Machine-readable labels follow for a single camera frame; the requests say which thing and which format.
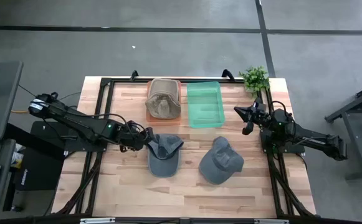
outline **green plant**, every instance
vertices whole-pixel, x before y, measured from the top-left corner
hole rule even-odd
[[[267,71],[264,66],[250,67],[246,71],[247,73],[239,72],[239,76],[244,79],[245,89],[251,90],[253,96],[258,96],[261,89],[269,89],[269,78],[265,77]]]

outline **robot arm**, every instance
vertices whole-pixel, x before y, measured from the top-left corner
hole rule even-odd
[[[94,116],[66,106],[57,97],[57,93],[37,95],[29,106],[30,114],[42,119],[53,118],[76,131],[80,138],[91,144],[109,142],[120,145],[121,152],[125,152],[127,148],[139,151],[152,139],[152,128],[141,130],[142,126],[133,121],[124,120],[123,124],[112,119],[95,119]]]
[[[254,124],[260,129],[270,133],[269,141],[277,147],[286,144],[302,145],[324,152],[337,161],[347,159],[344,140],[339,136],[331,136],[302,128],[296,124],[292,114],[277,109],[272,114],[265,112],[266,105],[260,98],[248,108],[235,107],[235,111],[246,123],[242,133],[245,135],[253,131]]]

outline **gray baseball cap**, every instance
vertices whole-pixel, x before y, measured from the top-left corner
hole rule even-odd
[[[172,134],[155,134],[148,143],[148,165],[155,177],[172,177],[178,170],[179,149],[183,140]]]
[[[181,113],[178,82],[159,78],[152,80],[145,105],[155,118],[177,118]]]
[[[228,140],[218,137],[201,160],[199,170],[208,182],[221,184],[234,172],[241,172],[243,163],[244,159],[233,150]]]

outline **wooden table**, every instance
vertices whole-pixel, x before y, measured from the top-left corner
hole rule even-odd
[[[101,77],[85,77],[78,110],[94,114]],[[271,78],[273,100],[285,103],[292,112],[286,81]],[[186,93],[186,84],[182,84]],[[218,217],[218,218],[272,218],[274,200],[270,185],[266,155],[262,152],[259,129],[242,135],[243,122],[234,106],[250,106],[252,95],[241,84],[222,84],[222,101],[226,122],[221,128],[193,129],[188,123],[188,103],[181,96],[182,120],[179,126],[152,126],[155,134],[177,134],[184,141],[178,172],[170,178],[150,174],[147,150],[121,153],[110,145],[103,155],[100,169],[94,216],[111,217]],[[118,113],[147,127],[145,83],[117,83],[114,87],[111,113]],[[103,99],[105,105],[107,91]],[[227,138],[231,146],[244,158],[243,170],[235,173],[221,185],[208,183],[199,173],[203,155],[210,150],[218,136]],[[70,199],[80,184],[84,152],[76,152],[64,162],[53,212]],[[290,187],[309,211],[315,213],[307,172],[301,158],[285,154]],[[282,208],[286,211],[281,191]]]

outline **green plastic tray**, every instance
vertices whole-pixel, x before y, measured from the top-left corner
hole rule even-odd
[[[225,123],[221,86],[218,82],[189,83],[189,125],[192,128],[221,127]]]

